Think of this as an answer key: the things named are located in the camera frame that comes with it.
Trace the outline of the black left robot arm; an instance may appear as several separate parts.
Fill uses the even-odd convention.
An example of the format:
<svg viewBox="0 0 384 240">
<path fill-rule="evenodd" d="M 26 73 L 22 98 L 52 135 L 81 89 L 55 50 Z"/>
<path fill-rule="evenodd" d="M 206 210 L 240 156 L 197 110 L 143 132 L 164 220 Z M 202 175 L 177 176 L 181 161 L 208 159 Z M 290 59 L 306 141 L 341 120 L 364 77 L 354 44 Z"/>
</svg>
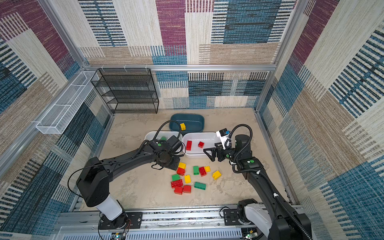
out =
<svg viewBox="0 0 384 240">
<path fill-rule="evenodd" d="M 76 171 L 79 174 L 77 195 L 84 199 L 88 207 L 95 207 L 101 213 L 98 229 L 127 230 L 133 223 L 122 205 L 111 195 L 110 182 L 146 164 L 151 164 L 155 170 L 178 169 L 180 158 L 184 156 L 184 145 L 180 140 L 182 130 L 167 140 L 157 140 L 159 133 L 156 131 L 151 140 L 144 140 L 136 150 L 103 160 L 93 157 Z"/>
</svg>

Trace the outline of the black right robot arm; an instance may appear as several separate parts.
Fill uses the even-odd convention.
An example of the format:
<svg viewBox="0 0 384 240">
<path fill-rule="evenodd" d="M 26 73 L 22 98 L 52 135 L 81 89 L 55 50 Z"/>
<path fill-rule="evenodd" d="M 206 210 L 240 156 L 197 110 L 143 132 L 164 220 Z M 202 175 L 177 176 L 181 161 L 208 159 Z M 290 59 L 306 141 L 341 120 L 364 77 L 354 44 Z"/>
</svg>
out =
<svg viewBox="0 0 384 240">
<path fill-rule="evenodd" d="M 253 199 L 238 203 L 239 222 L 254 224 L 268 240 L 311 240 L 312 224 L 306 214 L 300 214 L 280 194 L 268 177 L 259 159 L 253 156 L 251 141 L 253 131 L 246 124 L 237 125 L 232 131 L 216 132 L 220 142 L 204 149 L 209 159 L 229 160 L 232 171 L 242 175 L 256 190 L 263 208 Z"/>
</svg>

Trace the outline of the long red lego brick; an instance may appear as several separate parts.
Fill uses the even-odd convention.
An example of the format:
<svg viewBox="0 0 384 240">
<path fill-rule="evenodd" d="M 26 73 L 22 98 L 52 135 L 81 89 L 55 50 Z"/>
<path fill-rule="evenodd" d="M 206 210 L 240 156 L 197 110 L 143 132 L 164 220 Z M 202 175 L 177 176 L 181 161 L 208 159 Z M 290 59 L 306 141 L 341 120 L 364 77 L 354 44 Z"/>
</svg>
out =
<svg viewBox="0 0 384 240">
<path fill-rule="evenodd" d="M 193 144 L 192 141 L 187 141 L 187 145 L 186 145 L 186 150 L 187 151 L 191 151 L 192 150 L 192 144 Z"/>
</svg>

